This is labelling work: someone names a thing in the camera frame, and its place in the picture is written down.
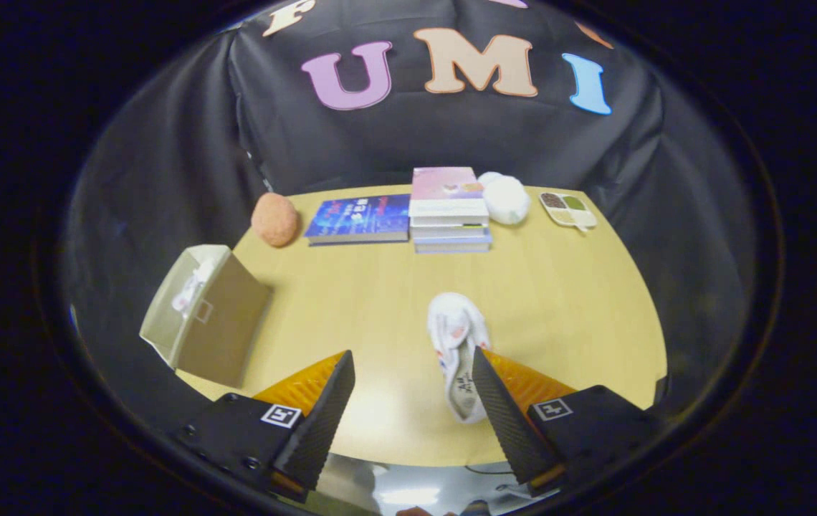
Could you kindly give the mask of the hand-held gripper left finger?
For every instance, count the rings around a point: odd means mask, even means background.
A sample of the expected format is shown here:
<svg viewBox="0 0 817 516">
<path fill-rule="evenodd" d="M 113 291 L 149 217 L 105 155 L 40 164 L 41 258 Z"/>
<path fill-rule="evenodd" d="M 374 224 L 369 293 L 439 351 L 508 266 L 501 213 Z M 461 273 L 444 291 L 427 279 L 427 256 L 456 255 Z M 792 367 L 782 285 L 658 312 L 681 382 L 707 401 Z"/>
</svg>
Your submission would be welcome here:
<svg viewBox="0 0 817 516">
<path fill-rule="evenodd" d="M 257 395 L 224 394 L 172 437 L 225 476 L 304 502 L 319 483 L 354 386 L 353 354 L 343 350 Z"/>
</svg>

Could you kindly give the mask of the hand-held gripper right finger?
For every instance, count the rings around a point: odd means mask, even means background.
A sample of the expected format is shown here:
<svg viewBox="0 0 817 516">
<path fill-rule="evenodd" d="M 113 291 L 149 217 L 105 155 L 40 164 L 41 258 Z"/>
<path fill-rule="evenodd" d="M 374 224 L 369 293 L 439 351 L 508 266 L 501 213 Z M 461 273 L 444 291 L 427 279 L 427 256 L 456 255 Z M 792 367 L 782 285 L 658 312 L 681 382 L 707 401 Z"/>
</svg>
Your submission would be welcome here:
<svg viewBox="0 0 817 516">
<path fill-rule="evenodd" d="M 601 479 L 663 430 L 606 386 L 576 390 L 491 350 L 474 350 L 473 382 L 511 472 L 533 496 Z"/>
</svg>

